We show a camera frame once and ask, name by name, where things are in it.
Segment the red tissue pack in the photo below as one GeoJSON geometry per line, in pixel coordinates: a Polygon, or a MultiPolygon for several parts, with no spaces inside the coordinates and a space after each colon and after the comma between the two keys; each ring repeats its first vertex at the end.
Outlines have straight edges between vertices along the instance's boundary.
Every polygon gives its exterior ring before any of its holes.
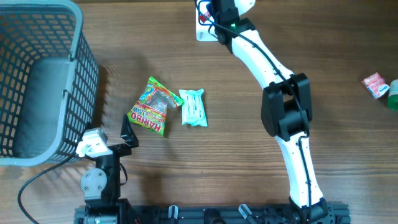
{"type": "Polygon", "coordinates": [[[377,72],[362,80],[361,83],[368,89],[375,99],[380,98],[390,89],[390,86],[386,83],[385,79],[377,72]]]}

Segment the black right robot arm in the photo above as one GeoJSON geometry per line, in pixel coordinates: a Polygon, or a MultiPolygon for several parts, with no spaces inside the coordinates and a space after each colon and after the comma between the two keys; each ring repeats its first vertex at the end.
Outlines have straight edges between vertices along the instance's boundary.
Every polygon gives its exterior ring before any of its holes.
{"type": "Polygon", "coordinates": [[[218,42],[240,59],[262,88],[261,120],[275,138],[290,184],[293,219],[313,223],[328,214],[309,148],[312,102],[310,82],[283,66],[261,40],[255,25],[242,15],[254,1],[210,1],[206,8],[218,42]]]}

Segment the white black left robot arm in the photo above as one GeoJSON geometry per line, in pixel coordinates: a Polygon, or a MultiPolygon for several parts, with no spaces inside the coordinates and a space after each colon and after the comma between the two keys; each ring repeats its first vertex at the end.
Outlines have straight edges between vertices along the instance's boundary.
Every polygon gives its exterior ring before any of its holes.
{"type": "Polygon", "coordinates": [[[101,128],[88,129],[78,143],[76,153],[95,162],[80,180],[85,206],[75,210],[74,223],[140,223],[140,218],[128,199],[121,198],[120,173],[126,169],[120,158],[132,154],[139,141],[128,116],[123,116],[121,144],[107,145],[108,137],[101,128]]]}

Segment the white barcode scanner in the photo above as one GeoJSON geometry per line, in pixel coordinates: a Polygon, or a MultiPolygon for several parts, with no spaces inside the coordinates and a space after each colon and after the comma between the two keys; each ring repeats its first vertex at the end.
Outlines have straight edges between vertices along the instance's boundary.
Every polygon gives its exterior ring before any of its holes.
{"type": "Polygon", "coordinates": [[[195,8],[195,30],[197,41],[217,42],[218,38],[215,34],[215,27],[210,23],[210,21],[214,21],[213,17],[211,16],[204,24],[200,24],[198,21],[199,14],[203,14],[206,11],[211,14],[210,0],[196,0],[195,2],[198,6],[195,8]]]}

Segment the mint green wipes pack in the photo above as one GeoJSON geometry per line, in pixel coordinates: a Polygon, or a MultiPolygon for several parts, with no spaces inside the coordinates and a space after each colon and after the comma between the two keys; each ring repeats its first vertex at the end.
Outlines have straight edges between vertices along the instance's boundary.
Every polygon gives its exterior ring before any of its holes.
{"type": "Polygon", "coordinates": [[[208,122],[205,114],[205,107],[202,100],[204,89],[199,90],[179,90],[183,100],[182,105],[182,125],[207,127],[208,122]]]}

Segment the green lid small jar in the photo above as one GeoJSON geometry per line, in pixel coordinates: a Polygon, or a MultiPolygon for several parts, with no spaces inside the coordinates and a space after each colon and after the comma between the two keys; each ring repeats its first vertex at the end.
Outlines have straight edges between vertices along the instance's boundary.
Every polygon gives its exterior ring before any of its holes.
{"type": "Polygon", "coordinates": [[[398,79],[392,81],[390,84],[387,107],[391,110],[398,110],[398,79]]]}

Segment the red Nescafe stick pack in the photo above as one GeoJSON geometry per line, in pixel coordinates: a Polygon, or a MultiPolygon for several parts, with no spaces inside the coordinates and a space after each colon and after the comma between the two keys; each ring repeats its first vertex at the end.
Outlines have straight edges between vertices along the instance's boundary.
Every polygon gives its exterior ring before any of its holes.
{"type": "Polygon", "coordinates": [[[200,24],[204,24],[210,17],[211,14],[208,11],[206,11],[203,14],[198,15],[198,21],[200,24]]]}

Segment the grey plastic mesh basket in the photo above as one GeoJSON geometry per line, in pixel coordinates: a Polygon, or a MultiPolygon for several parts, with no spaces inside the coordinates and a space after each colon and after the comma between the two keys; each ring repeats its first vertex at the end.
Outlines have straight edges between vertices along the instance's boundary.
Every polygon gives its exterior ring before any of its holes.
{"type": "Polygon", "coordinates": [[[1,2],[1,165],[76,160],[99,67],[72,1],[1,2]]]}

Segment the green Haribo candy bag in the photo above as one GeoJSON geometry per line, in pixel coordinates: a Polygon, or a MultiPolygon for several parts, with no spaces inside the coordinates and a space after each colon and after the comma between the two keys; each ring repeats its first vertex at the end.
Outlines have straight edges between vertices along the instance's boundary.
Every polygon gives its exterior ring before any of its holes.
{"type": "Polygon", "coordinates": [[[183,105],[183,100],[154,77],[148,79],[143,94],[128,112],[129,121],[164,136],[167,110],[183,105]]]}

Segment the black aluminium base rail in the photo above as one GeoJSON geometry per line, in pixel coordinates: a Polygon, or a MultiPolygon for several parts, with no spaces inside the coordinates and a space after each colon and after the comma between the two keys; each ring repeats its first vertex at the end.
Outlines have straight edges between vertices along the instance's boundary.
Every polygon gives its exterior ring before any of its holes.
{"type": "Polygon", "coordinates": [[[296,223],[288,204],[250,206],[250,215],[243,215],[238,207],[177,207],[134,206],[131,218],[122,219],[116,210],[109,212],[75,210],[74,223],[296,223]]]}

